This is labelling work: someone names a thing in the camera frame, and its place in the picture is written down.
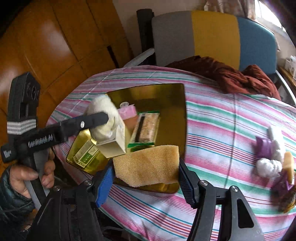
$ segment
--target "pink package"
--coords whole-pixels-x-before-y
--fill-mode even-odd
[[[135,106],[133,104],[129,105],[128,102],[121,103],[118,112],[122,120],[126,120],[137,115],[137,110]]]

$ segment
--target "white plush object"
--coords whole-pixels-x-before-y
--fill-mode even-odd
[[[261,158],[256,163],[257,172],[260,177],[277,177],[278,173],[282,171],[283,166],[281,162],[277,160],[269,160]]]
[[[269,138],[272,140],[274,150],[272,158],[283,163],[286,152],[285,141],[281,129],[277,126],[271,125],[268,128]]]
[[[108,122],[102,126],[97,126],[96,128],[89,130],[91,137],[99,143],[108,141],[112,137],[113,131],[116,130],[119,124],[120,118],[117,108],[107,95],[99,95],[96,97],[89,104],[85,113],[91,115],[101,111],[108,114]]]

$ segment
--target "tablecloth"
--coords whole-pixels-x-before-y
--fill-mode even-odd
[[[255,136],[268,137],[273,124],[282,128],[287,151],[296,157],[296,109],[263,95],[223,94],[204,77],[176,69],[137,66],[96,74],[66,97],[48,124],[81,115],[98,94],[139,85],[183,83],[187,109],[185,162],[200,179],[217,187],[236,185],[249,202],[266,240],[280,240],[293,221],[296,208],[287,214],[271,201],[274,180],[255,170]],[[54,147],[65,169],[77,183],[90,178],[65,162],[74,137]],[[154,197],[113,185],[101,210],[143,240],[184,240],[196,210],[182,191],[171,197]],[[216,206],[211,240],[216,240],[221,207]]]

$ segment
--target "reddish-brown garment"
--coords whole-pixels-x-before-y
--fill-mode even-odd
[[[263,94],[281,100],[271,79],[256,65],[240,72],[210,57],[192,56],[166,67],[181,69],[215,80],[225,93]]]

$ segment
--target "dark green jacket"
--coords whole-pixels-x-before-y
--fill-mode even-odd
[[[0,240],[24,240],[26,232],[21,232],[21,226],[35,207],[31,199],[11,187],[9,170],[10,167],[0,180]]]

